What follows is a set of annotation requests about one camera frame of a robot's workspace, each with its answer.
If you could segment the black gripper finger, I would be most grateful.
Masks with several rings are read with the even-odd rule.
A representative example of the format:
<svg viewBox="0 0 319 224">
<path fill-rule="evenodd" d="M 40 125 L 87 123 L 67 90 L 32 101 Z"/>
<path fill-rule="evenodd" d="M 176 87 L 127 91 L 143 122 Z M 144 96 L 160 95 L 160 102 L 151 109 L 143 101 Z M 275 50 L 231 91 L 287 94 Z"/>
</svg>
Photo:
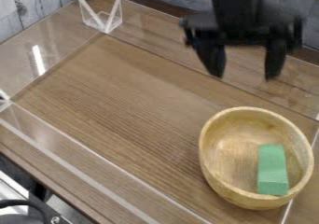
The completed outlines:
<svg viewBox="0 0 319 224">
<path fill-rule="evenodd" d="M 193 48 L 207 72 L 215 77 L 223 77 L 227 62 L 224 46 L 197 38 Z"/>
<path fill-rule="evenodd" d="M 267 45 L 264 72 L 265 79 L 271 80 L 280 75 L 287 57 L 287 42 L 272 40 Z"/>
</svg>

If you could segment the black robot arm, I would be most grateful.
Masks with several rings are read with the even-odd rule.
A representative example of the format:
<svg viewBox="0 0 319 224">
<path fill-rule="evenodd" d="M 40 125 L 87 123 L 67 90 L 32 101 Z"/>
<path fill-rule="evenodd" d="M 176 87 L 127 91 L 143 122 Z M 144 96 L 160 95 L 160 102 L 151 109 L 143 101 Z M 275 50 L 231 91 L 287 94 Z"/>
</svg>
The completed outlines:
<svg viewBox="0 0 319 224">
<path fill-rule="evenodd" d="M 184 43 L 197 53 L 208 73 L 224 75 L 225 48 L 265 49 L 264 78 L 280 76 L 286 57 L 303 43 L 303 18 L 275 0 L 211 0 L 212 8 L 180 19 Z"/>
</svg>

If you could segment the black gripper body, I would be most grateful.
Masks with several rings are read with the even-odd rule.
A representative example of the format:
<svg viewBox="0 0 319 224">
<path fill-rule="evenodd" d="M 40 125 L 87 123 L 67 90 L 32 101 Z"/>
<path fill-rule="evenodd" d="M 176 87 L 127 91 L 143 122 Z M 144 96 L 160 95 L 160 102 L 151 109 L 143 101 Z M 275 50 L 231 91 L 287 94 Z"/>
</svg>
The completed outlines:
<svg viewBox="0 0 319 224">
<path fill-rule="evenodd" d="M 284 41 L 288 51 L 303 43 L 303 17 L 291 7 L 261 5 L 255 13 L 213 8 L 184 16 L 179 26 L 185 45 L 196 52 L 224 49 L 225 46 L 263 46 Z"/>
</svg>

